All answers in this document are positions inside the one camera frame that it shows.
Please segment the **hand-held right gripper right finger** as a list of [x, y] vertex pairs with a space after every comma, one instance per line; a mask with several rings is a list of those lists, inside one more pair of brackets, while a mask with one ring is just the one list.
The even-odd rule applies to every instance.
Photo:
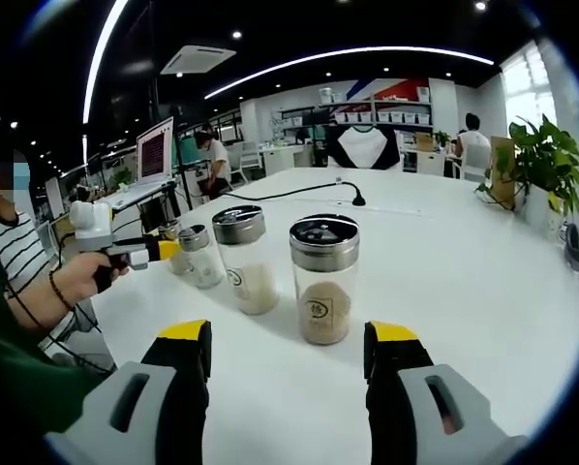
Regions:
[[363, 370], [374, 464], [505, 464], [523, 448], [493, 421], [489, 400], [410, 329], [369, 321]]

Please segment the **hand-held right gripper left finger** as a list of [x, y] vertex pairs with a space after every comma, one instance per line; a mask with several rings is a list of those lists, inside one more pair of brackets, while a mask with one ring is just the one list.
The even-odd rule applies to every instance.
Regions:
[[45, 442], [60, 464], [200, 464], [209, 406], [212, 326], [161, 331], [83, 401], [81, 416]]

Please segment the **person's left hand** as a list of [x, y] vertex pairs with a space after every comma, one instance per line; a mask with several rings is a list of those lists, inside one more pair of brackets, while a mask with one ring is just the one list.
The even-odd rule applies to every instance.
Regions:
[[100, 267], [108, 267], [109, 279], [115, 281], [125, 276], [129, 269], [113, 268], [109, 257], [99, 252], [86, 252], [73, 257], [61, 269], [53, 273], [53, 281], [64, 299], [74, 305], [80, 301], [98, 294], [94, 274]]

